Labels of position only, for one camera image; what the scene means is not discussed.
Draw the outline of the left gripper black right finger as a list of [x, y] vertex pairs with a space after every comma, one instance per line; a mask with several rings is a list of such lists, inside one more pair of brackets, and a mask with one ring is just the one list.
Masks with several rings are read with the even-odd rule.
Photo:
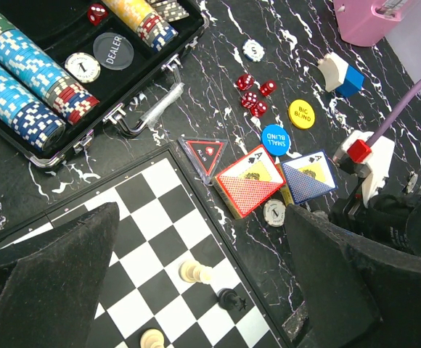
[[319, 347], [421, 347], [421, 257], [293, 204], [285, 227]]

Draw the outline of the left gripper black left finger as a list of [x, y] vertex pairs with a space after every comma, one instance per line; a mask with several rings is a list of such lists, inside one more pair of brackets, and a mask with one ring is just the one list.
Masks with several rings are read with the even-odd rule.
[[0, 347], [85, 347], [119, 224], [106, 203], [0, 249]]

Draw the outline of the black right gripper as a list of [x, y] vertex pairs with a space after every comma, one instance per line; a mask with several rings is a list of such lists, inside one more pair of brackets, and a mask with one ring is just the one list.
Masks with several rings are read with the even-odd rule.
[[378, 194], [364, 206], [359, 195], [339, 199], [333, 224], [402, 252], [421, 257], [421, 196]]

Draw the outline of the black poker set case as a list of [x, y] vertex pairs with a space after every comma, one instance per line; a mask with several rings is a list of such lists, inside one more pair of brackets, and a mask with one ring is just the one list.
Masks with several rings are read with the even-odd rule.
[[100, 123], [138, 136], [181, 96], [207, 27], [193, 1], [0, 1], [0, 136], [40, 168]]

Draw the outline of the grey white chip stack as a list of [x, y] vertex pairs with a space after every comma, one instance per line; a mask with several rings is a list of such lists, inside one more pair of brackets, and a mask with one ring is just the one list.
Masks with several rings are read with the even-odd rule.
[[251, 62], [260, 62], [265, 54], [262, 45], [254, 39], [248, 39], [244, 42], [242, 52]]

